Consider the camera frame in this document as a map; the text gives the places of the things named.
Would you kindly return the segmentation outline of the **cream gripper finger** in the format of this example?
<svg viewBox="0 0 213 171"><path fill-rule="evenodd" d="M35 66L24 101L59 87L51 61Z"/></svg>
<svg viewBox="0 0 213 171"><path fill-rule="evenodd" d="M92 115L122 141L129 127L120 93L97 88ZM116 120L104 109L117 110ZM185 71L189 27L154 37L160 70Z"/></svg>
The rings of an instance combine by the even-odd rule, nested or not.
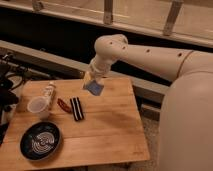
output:
<svg viewBox="0 0 213 171"><path fill-rule="evenodd" d="M87 86L91 81L92 81L91 74L89 71L86 71L83 78L84 86Z"/></svg>

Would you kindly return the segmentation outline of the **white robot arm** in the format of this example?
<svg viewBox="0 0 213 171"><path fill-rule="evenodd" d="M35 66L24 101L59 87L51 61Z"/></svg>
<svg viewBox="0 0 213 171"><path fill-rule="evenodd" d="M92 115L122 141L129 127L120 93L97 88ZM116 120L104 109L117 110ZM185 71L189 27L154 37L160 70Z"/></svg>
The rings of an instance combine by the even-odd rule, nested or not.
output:
<svg viewBox="0 0 213 171"><path fill-rule="evenodd" d="M213 171L213 53L131 45L122 34L101 36L94 48L84 88L95 95L118 60L172 83L161 107L157 171Z"/></svg>

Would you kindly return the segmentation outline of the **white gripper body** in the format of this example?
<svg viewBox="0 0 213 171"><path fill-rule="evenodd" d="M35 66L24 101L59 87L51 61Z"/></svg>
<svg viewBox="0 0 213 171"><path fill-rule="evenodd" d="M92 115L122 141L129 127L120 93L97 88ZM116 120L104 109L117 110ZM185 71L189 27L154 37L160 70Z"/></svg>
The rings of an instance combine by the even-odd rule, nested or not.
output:
<svg viewBox="0 0 213 171"><path fill-rule="evenodd" d="M94 57L89 64L89 80L99 81L111 70L114 63L115 60L112 58Z"/></svg>

